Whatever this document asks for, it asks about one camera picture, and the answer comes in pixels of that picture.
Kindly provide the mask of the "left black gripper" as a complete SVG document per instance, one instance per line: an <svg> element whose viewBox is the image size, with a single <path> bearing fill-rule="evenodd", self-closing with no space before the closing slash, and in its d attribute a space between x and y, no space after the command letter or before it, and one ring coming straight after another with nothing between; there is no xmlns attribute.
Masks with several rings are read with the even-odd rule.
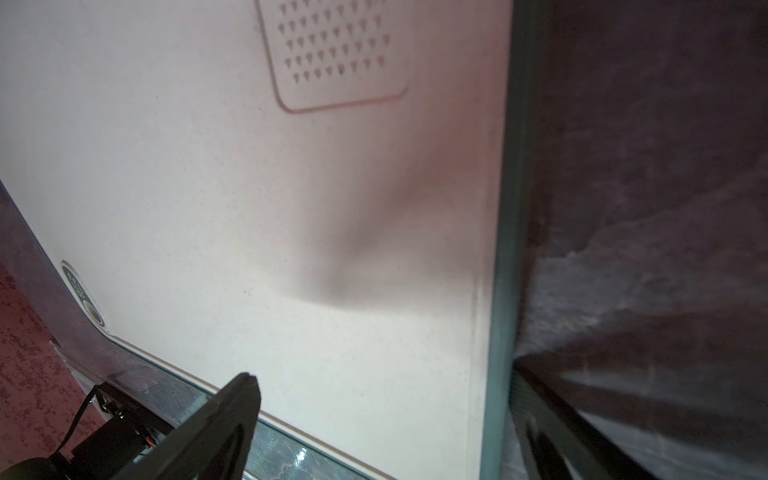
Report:
<svg viewBox="0 0 768 480"><path fill-rule="evenodd" d="M76 432L87 407L108 421L71 450L62 450ZM174 427L110 383L92 387L59 447L47 457L30 458L1 473L3 479L111 479L151 452Z"/></svg>

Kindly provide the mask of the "beige cutting board green rim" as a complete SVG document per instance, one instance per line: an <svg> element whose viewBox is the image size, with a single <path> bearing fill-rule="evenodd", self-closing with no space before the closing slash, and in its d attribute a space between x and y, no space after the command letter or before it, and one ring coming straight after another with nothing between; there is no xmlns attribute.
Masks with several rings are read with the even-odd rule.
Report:
<svg viewBox="0 0 768 480"><path fill-rule="evenodd" d="M88 330L392 479L500 469L509 1L5 1L1 181Z"/></svg>

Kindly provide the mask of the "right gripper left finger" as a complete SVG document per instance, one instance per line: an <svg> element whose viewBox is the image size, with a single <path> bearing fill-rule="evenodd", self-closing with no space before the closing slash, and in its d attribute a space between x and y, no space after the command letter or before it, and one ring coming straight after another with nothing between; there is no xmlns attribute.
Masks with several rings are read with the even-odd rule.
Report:
<svg viewBox="0 0 768 480"><path fill-rule="evenodd" d="M258 380L234 377L118 479L241 479L261 405Z"/></svg>

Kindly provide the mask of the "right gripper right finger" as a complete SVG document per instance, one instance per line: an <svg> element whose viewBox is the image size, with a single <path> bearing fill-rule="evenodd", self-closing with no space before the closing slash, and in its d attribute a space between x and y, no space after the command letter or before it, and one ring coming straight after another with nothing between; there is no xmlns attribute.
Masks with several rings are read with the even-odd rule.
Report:
<svg viewBox="0 0 768 480"><path fill-rule="evenodd" d="M652 479L638 464L517 359L509 406L531 479Z"/></svg>

